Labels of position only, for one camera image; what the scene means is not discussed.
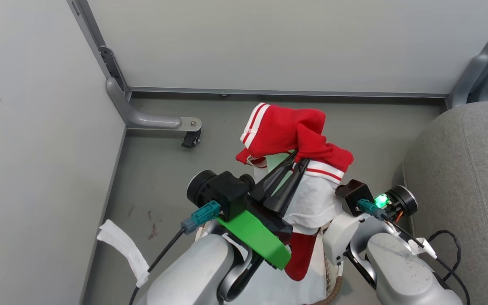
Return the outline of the grey fabric seat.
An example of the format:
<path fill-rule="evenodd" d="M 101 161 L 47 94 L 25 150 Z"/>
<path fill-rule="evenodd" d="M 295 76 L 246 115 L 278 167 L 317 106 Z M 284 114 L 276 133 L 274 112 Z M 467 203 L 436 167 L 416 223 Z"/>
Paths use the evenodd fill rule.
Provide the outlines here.
<path fill-rule="evenodd" d="M 462 251 L 456 274 L 471 305 L 488 305 L 488 102 L 433 120 L 407 151 L 403 173 L 419 205 L 414 234 L 452 232 Z"/>

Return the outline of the red and white garment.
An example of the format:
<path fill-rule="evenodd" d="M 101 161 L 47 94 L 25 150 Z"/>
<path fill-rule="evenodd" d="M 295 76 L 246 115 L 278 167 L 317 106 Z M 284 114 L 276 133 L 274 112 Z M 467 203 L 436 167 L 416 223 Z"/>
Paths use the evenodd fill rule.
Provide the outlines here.
<path fill-rule="evenodd" d="M 291 259 L 285 267 L 290 279 L 305 278 L 311 263 L 324 267 L 320 228 L 343 213 L 335 191 L 347 168 L 354 162 L 350 151 L 328 143 L 323 135 L 326 115 L 317 109 L 290 109 L 265 103 L 250 114 L 240 140 L 244 149 L 236 155 L 242 164 L 260 176 L 273 170 L 267 158 L 296 152 L 296 161 L 310 162 L 283 220 L 293 227 Z"/>

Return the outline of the grey partition foot with caster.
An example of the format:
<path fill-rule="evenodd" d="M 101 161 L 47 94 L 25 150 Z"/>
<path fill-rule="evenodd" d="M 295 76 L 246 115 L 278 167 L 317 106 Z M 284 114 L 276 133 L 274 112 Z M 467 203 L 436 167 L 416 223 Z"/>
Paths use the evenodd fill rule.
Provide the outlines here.
<path fill-rule="evenodd" d="M 202 129 L 202 121 L 199 118 L 165 116 L 141 112 L 130 104 L 124 91 L 120 89 L 116 79 L 112 77 L 106 80 L 106 92 L 128 129 L 186 133 L 182 147 L 191 149 L 199 144 Z"/>

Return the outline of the white cloth strip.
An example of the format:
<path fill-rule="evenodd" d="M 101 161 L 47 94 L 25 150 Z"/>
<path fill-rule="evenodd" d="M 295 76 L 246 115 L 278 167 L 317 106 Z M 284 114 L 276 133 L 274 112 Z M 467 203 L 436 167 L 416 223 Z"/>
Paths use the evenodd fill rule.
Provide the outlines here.
<path fill-rule="evenodd" d="M 124 255 L 137 279 L 136 287 L 141 288 L 148 280 L 149 264 L 134 241 L 111 220 L 106 220 L 100 227 L 97 240 L 102 241 Z"/>

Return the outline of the white partition panel grey frame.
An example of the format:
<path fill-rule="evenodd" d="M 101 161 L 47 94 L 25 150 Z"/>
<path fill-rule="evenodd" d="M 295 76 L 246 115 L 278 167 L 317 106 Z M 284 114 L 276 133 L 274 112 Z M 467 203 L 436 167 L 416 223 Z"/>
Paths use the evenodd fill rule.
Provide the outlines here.
<path fill-rule="evenodd" d="M 444 97 L 488 0 L 68 0 L 129 89 Z"/>

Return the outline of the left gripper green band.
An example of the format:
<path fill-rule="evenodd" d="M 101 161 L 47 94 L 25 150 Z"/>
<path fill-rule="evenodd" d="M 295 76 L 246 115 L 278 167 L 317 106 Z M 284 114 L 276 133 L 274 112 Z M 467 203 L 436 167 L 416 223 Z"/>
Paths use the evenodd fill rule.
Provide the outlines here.
<path fill-rule="evenodd" d="M 310 163 L 309 158 L 302 158 L 293 167 L 296 155 L 297 151 L 293 151 L 250 191 L 251 198 L 256 202 L 264 201 L 265 207 L 248 199 L 217 199 L 221 206 L 217 220 L 222 227 L 242 245 L 248 246 L 280 270 L 285 269 L 290 262 L 291 254 L 287 245 L 293 227 L 277 215 L 286 214 Z M 291 170 L 292 174 L 282 182 Z"/>

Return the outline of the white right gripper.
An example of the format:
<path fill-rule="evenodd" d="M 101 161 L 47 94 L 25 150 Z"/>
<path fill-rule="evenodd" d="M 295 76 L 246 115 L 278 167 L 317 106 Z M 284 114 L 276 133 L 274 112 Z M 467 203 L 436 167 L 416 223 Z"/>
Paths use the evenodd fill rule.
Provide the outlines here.
<path fill-rule="evenodd" d="M 323 234 L 323 248 L 325 256 L 332 265 L 338 265 L 344 260 L 344 253 L 353 238 L 361 216 L 351 216 L 343 213 L 336 216 Z"/>

